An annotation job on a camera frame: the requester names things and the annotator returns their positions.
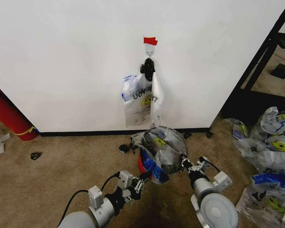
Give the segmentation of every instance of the red object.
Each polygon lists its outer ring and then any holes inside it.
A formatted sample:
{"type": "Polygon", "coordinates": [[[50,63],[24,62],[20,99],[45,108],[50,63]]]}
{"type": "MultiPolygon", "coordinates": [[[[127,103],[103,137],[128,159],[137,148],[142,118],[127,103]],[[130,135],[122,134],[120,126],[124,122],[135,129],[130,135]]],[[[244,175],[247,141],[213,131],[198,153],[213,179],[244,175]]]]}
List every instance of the red object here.
{"type": "Polygon", "coordinates": [[[141,173],[145,173],[147,172],[147,170],[144,168],[143,163],[142,163],[142,159],[141,156],[138,155],[138,161],[137,161],[137,165],[138,165],[138,169],[141,173]]]}
{"type": "Polygon", "coordinates": [[[157,45],[157,40],[155,37],[144,37],[143,38],[143,43],[144,44],[151,44],[151,45],[157,45]]]}
{"type": "Polygon", "coordinates": [[[24,141],[36,138],[38,136],[36,128],[4,97],[0,90],[0,121],[24,141]]]}

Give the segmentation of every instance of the yellow strap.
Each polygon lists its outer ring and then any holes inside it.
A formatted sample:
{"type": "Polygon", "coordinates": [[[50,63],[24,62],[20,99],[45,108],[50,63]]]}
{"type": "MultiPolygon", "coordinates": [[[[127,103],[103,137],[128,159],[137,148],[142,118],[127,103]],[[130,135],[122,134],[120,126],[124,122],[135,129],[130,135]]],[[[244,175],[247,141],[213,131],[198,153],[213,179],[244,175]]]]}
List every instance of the yellow strap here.
{"type": "Polygon", "coordinates": [[[16,133],[14,133],[14,134],[15,134],[15,135],[23,135],[23,134],[26,134],[26,133],[30,133],[33,129],[36,129],[36,127],[31,126],[31,128],[30,128],[30,129],[28,129],[27,131],[25,131],[24,133],[20,133],[20,134],[16,134],[16,133]]]}

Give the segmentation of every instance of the black baseboard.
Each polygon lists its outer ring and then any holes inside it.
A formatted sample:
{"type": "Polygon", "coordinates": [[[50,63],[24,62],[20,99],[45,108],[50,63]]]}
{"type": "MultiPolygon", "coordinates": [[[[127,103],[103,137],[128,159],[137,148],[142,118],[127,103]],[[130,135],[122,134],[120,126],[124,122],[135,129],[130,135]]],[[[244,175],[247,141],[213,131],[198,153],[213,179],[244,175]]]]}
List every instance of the black baseboard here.
{"type": "MultiPolygon", "coordinates": [[[[138,132],[144,132],[146,130],[124,130],[124,131],[97,131],[97,132],[39,132],[42,137],[51,137],[51,136],[87,136],[87,135],[127,135],[135,134],[138,132]]],[[[180,133],[184,132],[207,132],[209,131],[208,127],[201,128],[180,128],[176,129],[180,133]]]]}

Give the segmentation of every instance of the clear plastic bag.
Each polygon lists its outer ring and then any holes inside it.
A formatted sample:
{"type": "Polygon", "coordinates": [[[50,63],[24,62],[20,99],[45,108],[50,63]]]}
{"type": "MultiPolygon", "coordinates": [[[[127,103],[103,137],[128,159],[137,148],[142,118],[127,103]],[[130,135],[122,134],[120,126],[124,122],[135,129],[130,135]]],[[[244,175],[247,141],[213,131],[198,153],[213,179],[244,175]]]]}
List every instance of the clear plastic bag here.
{"type": "MultiPolygon", "coordinates": [[[[283,181],[285,174],[279,175],[283,181]]],[[[276,180],[254,176],[236,209],[260,228],[285,228],[285,188],[276,180]]]]}
{"type": "Polygon", "coordinates": [[[268,108],[250,134],[241,121],[229,122],[234,124],[234,146],[260,173],[285,172],[285,111],[268,108]]]}
{"type": "Polygon", "coordinates": [[[180,155],[188,156],[184,138],[174,129],[159,126],[131,137],[132,146],[140,148],[142,164],[147,171],[152,171],[152,181],[164,183],[169,174],[179,171],[180,155]]]}

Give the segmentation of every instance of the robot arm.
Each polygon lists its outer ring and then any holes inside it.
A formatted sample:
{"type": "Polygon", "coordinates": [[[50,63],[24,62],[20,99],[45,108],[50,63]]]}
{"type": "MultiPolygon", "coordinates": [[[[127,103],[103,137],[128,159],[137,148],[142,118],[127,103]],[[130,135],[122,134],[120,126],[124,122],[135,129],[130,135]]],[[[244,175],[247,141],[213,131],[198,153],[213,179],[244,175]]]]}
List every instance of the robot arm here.
{"type": "Polygon", "coordinates": [[[121,171],[118,177],[117,188],[114,193],[103,193],[97,186],[88,190],[91,214],[83,211],[67,215],[58,228],[104,228],[111,218],[117,216],[120,209],[131,200],[140,200],[145,183],[151,176],[146,172],[138,177],[128,171],[121,171]]]}
{"type": "MultiPolygon", "coordinates": [[[[193,165],[186,156],[181,156],[181,164],[188,171],[190,185],[194,190],[191,202],[197,217],[204,228],[235,228],[238,214],[234,205],[220,193],[232,184],[231,179],[219,172],[210,182],[205,172],[212,164],[205,157],[200,157],[197,165],[193,165]]],[[[103,195],[94,186],[88,190],[90,212],[73,212],[67,215],[59,228],[104,228],[111,218],[117,216],[120,209],[131,200],[140,200],[142,190],[151,176],[151,172],[135,177],[128,171],[121,171],[114,193],[103,195]]]]}
{"type": "Polygon", "coordinates": [[[205,157],[200,157],[198,165],[193,165],[182,155],[181,163],[188,171],[190,185],[194,190],[191,202],[202,226],[235,228],[238,224],[238,213],[230,200],[220,194],[232,184],[230,177],[221,171],[214,177],[214,182],[210,182],[205,172],[211,163],[205,157]]]}

